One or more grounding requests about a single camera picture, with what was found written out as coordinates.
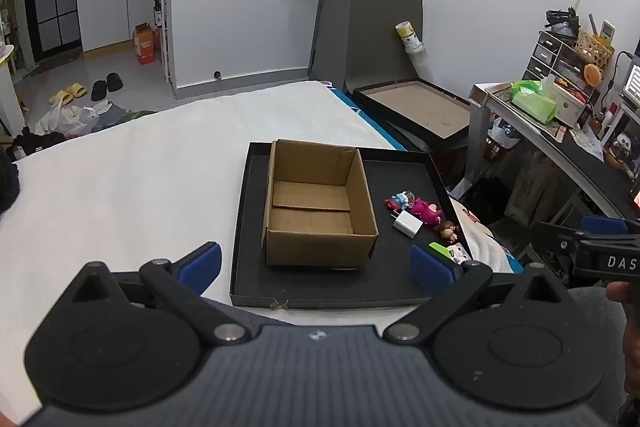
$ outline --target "black slipper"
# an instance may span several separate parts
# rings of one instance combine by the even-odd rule
[[[122,80],[118,73],[109,73],[107,75],[107,88],[109,89],[109,92],[122,89]]]
[[[107,83],[104,80],[96,80],[91,90],[91,99],[94,102],[100,102],[105,96],[107,96]]]

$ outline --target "pink toy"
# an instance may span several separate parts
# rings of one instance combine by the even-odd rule
[[[415,200],[414,206],[409,209],[409,212],[431,227],[437,227],[444,219],[442,210],[438,210],[437,206],[420,198]]]

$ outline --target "tile floor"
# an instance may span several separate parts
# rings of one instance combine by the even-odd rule
[[[71,102],[71,105],[90,106],[91,90],[96,80],[105,79],[114,71],[122,79],[124,87],[116,92],[107,92],[107,99],[126,110],[160,111],[192,102],[193,98],[175,100],[171,86],[164,81],[159,55],[151,64],[142,65],[136,60],[133,47],[100,57],[84,58],[64,64],[42,73],[34,72],[16,86],[25,104],[31,110],[27,124],[34,128],[36,122],[50,109],[49,97],[74,82],[86,87],[88,93]]]

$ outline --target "white phone charger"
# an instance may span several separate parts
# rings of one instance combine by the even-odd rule
[[[420,230],[421,226],[422,221],[417,217],[409,214],[406,210],[400,212],[400,214],[394,221],[394,228],[400,230],[400,232],[408,235],[411,238],[415,237],[415,234],[418,233],[418,230]]]

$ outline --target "plastic bag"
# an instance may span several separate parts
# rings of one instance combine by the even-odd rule
[[[530,89],[533,92],[540,92],[540,81],[538,80],[519,80],[511,84],[511,98],[516,96],[522,88]]]
[[[489,129],[488,135],[505,149],[513,149],[522,138],[522,134],[499,117],[494,120],[494,125]]]
[[[51,110],[36,124],[36,134],[61,132],[65,137],[89,134],[98,121],[98,113],[93,107],[62,107],[58,100]]]
[[[522,87],[519,92],[514,95],[511,102],[544,124],[549,123],[556,115],[556,102],[546,96],[540,96],[538,93],[526,87]]]

